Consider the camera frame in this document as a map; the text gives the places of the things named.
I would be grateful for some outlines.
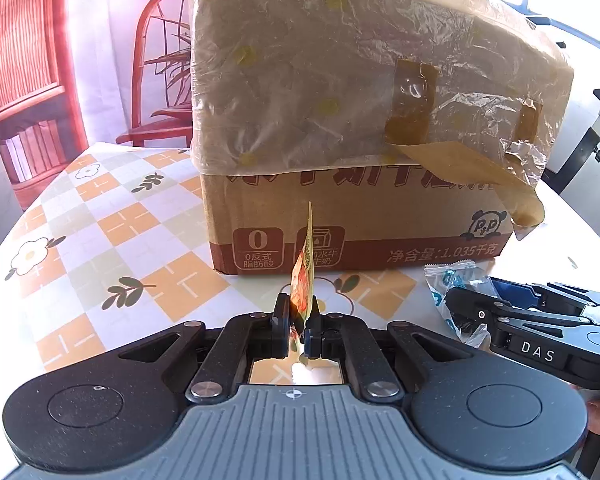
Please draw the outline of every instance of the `candy wrapper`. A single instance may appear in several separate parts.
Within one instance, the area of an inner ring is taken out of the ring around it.
[[[478,348],[488,334],[484,323],[452,314],[445,304],[447,291],[454,286],[467,288],[499,298],[491,279],[473,260],[462,260],[450,265],[427,265],[424,276],[433,300],[445,322],[456,332],[463,343]]]
[[[306,237],[302,250],[291,272],[290,316],[292,323],[291,345],[298,347],[298,333],[304,330],[304,322],[309,316],[314,297],[314,228],[309,202],[309,216],[306,222]]]

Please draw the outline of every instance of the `clear plastic wrapper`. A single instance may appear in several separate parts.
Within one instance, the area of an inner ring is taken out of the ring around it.
[[[437,309],[445,322],[463,343],[478,348],[489,333],[487,326],[459,314],[452,314],[445,304],[449,289],[458,286],[499,298],[491,279],[473,260],[462,260],[449,265],[427,265],[424,276]]]
[[[204,174],[409,164],[457,140],[535,184],[573,70],[499,0],[192,0]]]

